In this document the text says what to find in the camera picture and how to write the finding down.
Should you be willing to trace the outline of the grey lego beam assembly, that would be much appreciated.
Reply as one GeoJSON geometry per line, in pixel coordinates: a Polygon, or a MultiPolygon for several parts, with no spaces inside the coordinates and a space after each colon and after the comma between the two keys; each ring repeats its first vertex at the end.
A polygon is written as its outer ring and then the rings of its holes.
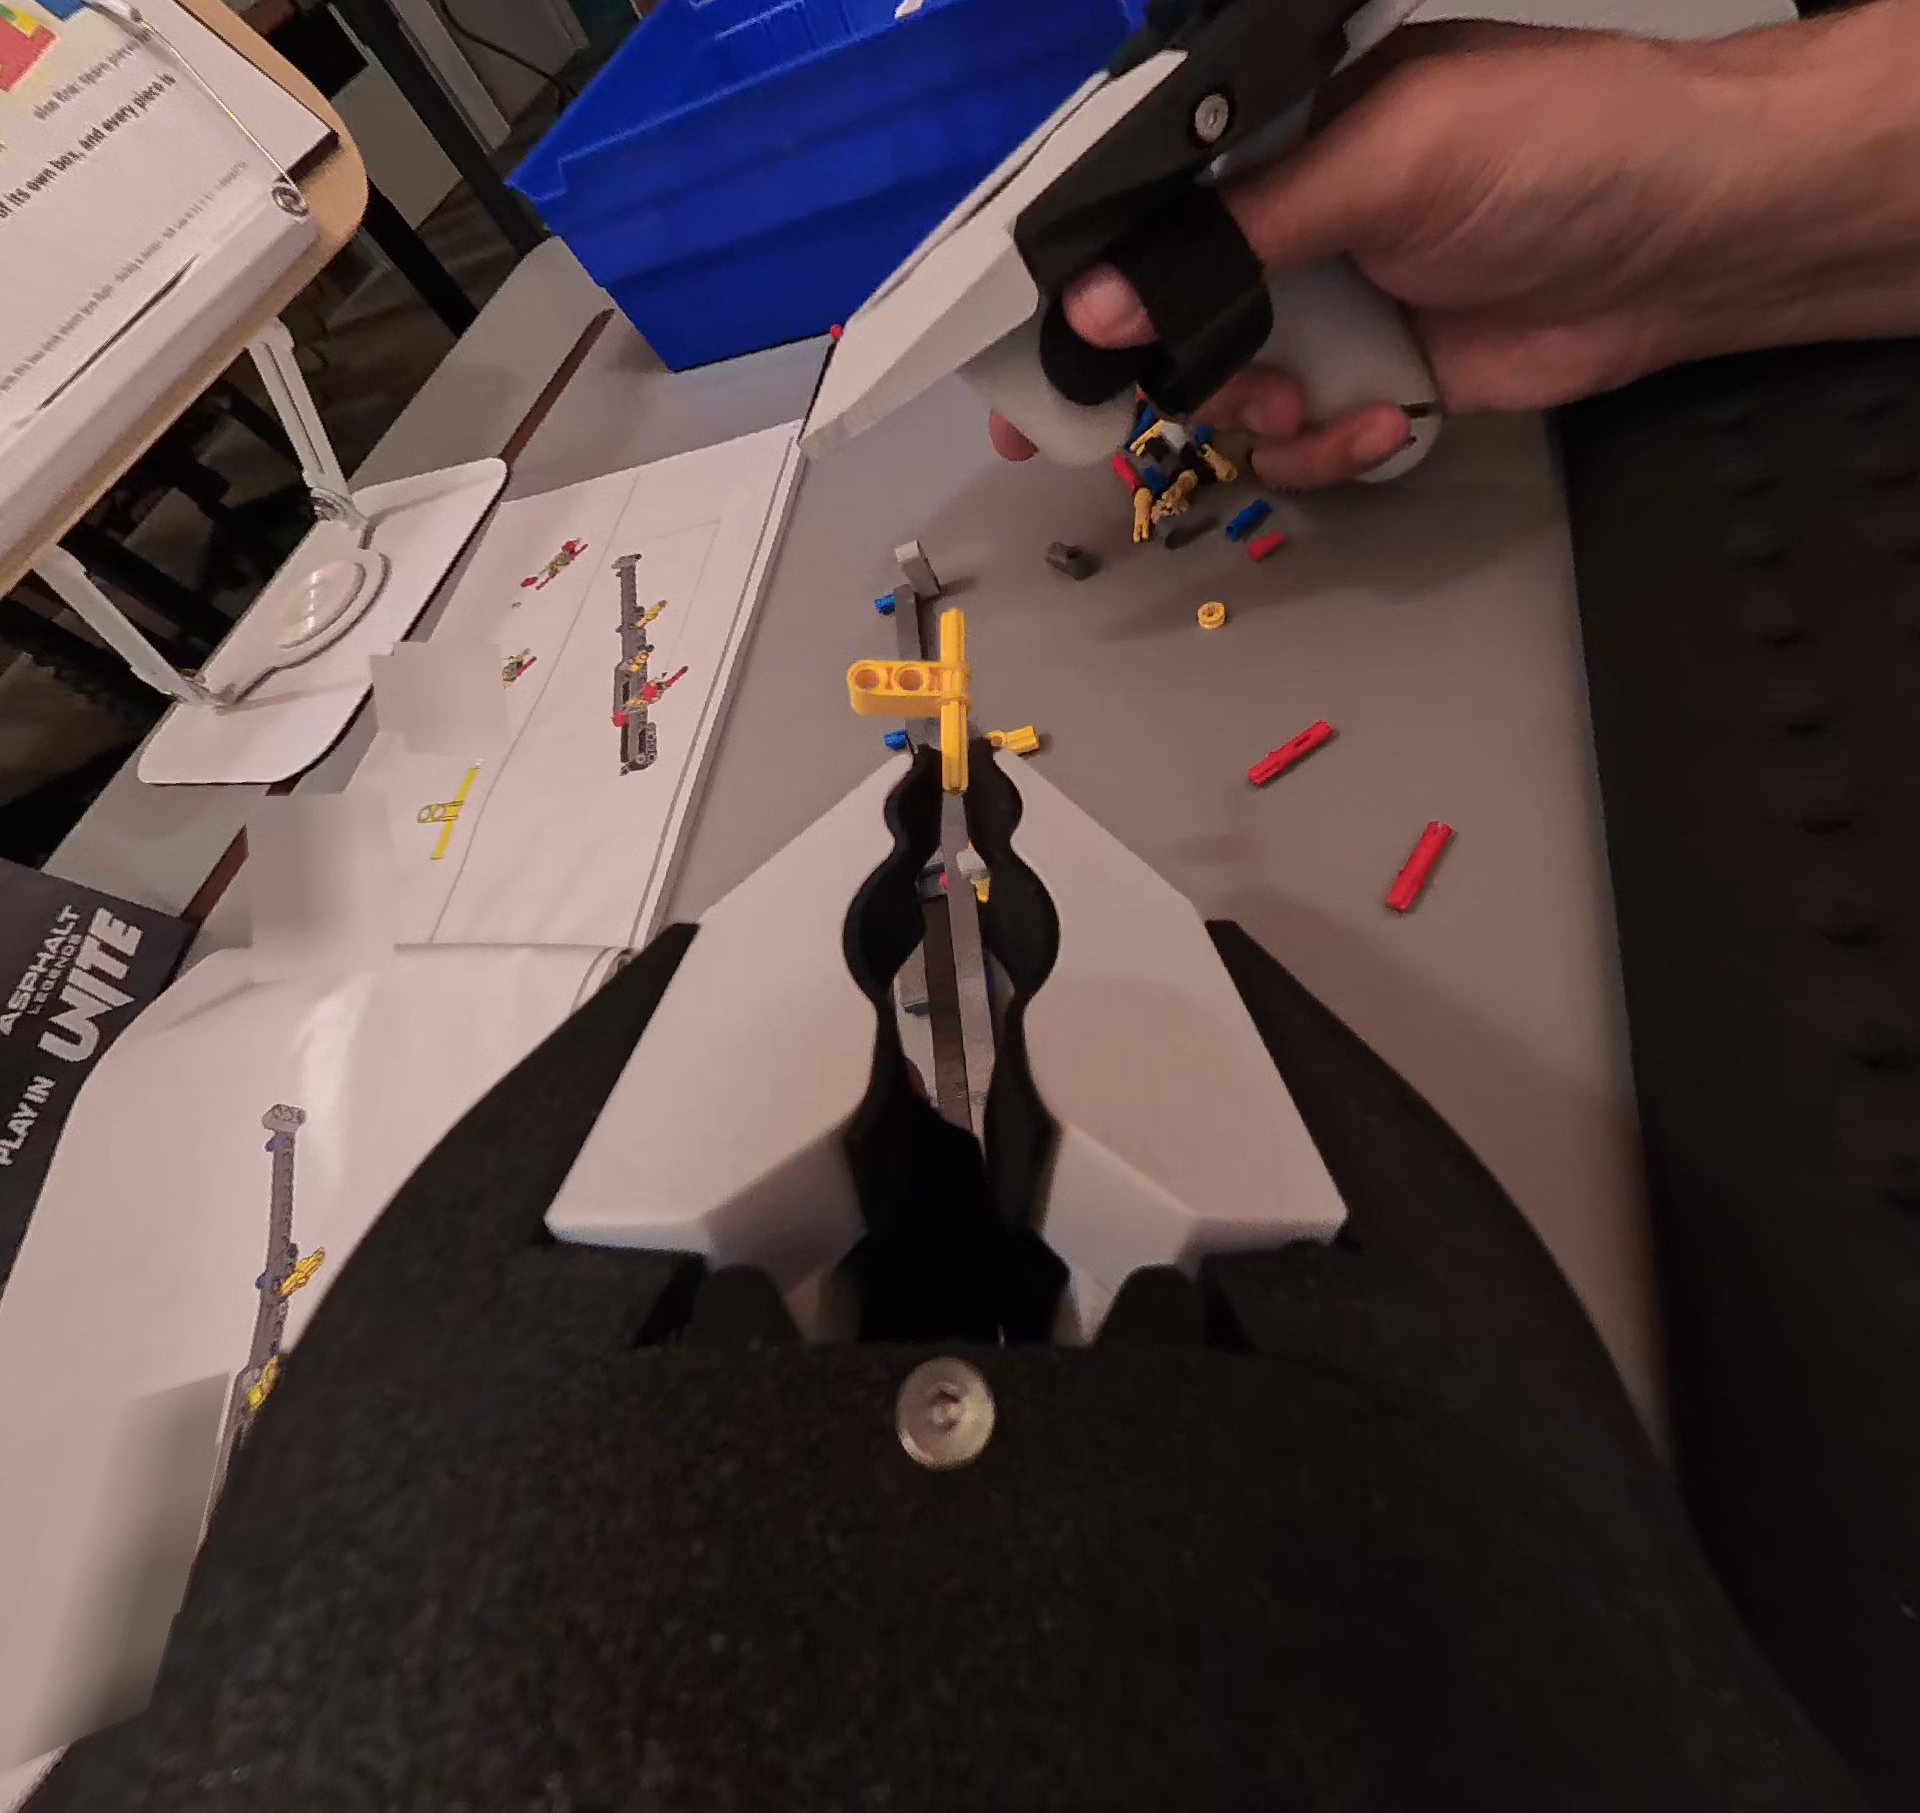
{"type": "MultiPolygon", "coordinates": [[[[901,659],[940,661],[944,585],[919,541],[896,546],[895,562],[898,585],[881,608],[895,616],[896,651],[901,659]]],[[[942,755],[938,716],[901,718],[901,727],[914,745],[942,755]]],[[[965,793],[942,793],[938,865],[929,869],[922,882],[920,957],[896,978],[896,996],[906,1014],[927,1018],[940,1112],[985,1139],[996,1067],[992,971],[978,897],[989,869],[973,850],[965,793]]]]}

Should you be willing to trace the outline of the pile of colourful lego pins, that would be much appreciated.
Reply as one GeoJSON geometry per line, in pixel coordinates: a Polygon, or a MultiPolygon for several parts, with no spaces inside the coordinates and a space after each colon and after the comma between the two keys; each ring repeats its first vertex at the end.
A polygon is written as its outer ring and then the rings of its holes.
{"type": "Polygon", "coordinates": [[[1219,530],[1255,561],[1281,552],[1288,535],[1268,500],[1237,506],[1214,521],[1197,500],[1212,488],[1238,483],[1238,466],[1216,445],[1209,424],[1181,424],[1160,413],[1142,392],[1122,446],[1109,464],[1127,490],[1131,541],[1136,546],[1160,541],[1178,550],[1219,530]]]}

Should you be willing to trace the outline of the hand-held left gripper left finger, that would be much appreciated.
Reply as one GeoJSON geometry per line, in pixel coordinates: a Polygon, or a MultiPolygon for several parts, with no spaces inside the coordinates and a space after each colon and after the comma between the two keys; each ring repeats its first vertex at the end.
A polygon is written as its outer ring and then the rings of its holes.
{"type": "Polygon", "coordinates": [[[844,1132],[879,1016],[854,985],[854,892],[895,850],[896,755],[698,920],[547,1229],[768,1275],[801,1326],[863,1232],[844,1132]]]}

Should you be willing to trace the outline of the white document stand wooden board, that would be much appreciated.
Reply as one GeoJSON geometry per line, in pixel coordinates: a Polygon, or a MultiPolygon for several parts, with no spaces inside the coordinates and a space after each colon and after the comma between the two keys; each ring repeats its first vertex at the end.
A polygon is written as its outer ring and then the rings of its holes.
{"type": "Polygon", "coordinates": [[[509,468],[496,457],[483,457],[377,486],[348,483],[280,313],[361,222],[371,192],[367,164],[315,86],[223,3],[178,3],[335,129],[337,144],[297,177],[317,238],[236,332],[167,396],[164,414],[108,455],[80,490],[61,503],[68,517],[57,536],[4,552],[2,530],[4,593],[37,578],[167,703],[167,718],[138,762],[145,783],[268,786],[310,769],[348,728],[373,693],[374,661],[419,622],[499,500],[509,468]],[[80,522],[241,354],[253,358],[290,439],[315,517],[206,663],[184,668],[104,590],[106,562],[82,556],[80,522]]]}

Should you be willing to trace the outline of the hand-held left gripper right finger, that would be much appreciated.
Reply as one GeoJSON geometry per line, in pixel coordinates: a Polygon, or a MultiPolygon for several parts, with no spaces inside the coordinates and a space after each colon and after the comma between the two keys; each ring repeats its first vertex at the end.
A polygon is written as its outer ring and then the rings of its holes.
{"type": "Polygon", "coordinates": [[[1349,1208],[1198,908],[1029,761],[996,764],[1060,923],[1022,1024],[1060,1130],[1038,1230],[1091,1340],[1135,1270],[1326,1244],[1349,1208]]]}

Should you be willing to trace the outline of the person's right forearm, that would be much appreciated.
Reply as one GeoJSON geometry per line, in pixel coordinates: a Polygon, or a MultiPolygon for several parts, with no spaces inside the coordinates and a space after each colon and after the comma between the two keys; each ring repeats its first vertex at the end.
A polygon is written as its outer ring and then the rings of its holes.
{"type": "Polygon", "coordinates": [[[1917,334],[1918,0],[1716,45],[1748,100],[1725,241],[1742,348],[1917,334]]]}

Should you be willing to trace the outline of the person's right hand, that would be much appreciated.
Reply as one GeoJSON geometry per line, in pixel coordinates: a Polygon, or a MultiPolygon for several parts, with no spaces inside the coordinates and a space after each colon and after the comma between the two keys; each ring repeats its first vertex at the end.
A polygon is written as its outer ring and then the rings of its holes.
{"type": "Polygon", "coordinates": [[[1402,26],[1224,208],[1272,275],[1352,260],[1453,413],[1777,345],[1795,288],[1759,174],[1760,53],[1756,32],[1402,26]]]}

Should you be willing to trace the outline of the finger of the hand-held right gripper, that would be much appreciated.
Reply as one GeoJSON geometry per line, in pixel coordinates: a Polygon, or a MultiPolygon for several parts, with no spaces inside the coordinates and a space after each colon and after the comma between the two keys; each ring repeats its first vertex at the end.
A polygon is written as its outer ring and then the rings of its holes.
{"type": "Polygon", "coordinates": [[[827,457],[950,372],[1049,459],[1117,452],[1132,418],[1128,405],[1081,406],[1045,376],[1045,292],[1014,227],[1184,57],[1162,50],[1120,77],[1092,74],[889,276],[829,354],[798,441],[805,457],[827,457]]]}

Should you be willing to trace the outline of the white lego instruction booklet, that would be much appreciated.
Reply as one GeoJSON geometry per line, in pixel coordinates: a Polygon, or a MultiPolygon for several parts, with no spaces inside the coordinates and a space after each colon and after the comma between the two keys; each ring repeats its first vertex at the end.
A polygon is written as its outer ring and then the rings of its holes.
{"type": "Polygon", "coordinates": [[[63,1125],[4,1286],[4,1810],[138,1714],[300,1335],[428,1148],[660,917],[665,871],[798,479],[798,430],[510,504],[446,608],[464,694],[389,718],[348,793],[268,806],[348,855],[253,905],[63,1125]]]}

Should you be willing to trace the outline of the blue plastic bin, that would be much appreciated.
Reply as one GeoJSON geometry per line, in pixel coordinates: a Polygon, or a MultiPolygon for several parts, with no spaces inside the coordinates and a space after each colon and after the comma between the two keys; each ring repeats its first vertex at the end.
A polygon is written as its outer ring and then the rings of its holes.
{"type": "Polygon", "coordinates": [[[510,183],[687,370],[825,334],[1148,0],[660,0],[510,183]]]}

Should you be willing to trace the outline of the yellow car lego box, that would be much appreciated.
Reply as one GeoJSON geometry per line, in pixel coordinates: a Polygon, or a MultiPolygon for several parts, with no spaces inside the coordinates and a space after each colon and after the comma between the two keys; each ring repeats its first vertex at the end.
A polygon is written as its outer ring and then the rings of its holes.
{"type": "Polygon", "coordinates": [[[172,983],[193,927],[2,863],[2,1276],[10,1276],[84,1080],[172,983]]]}

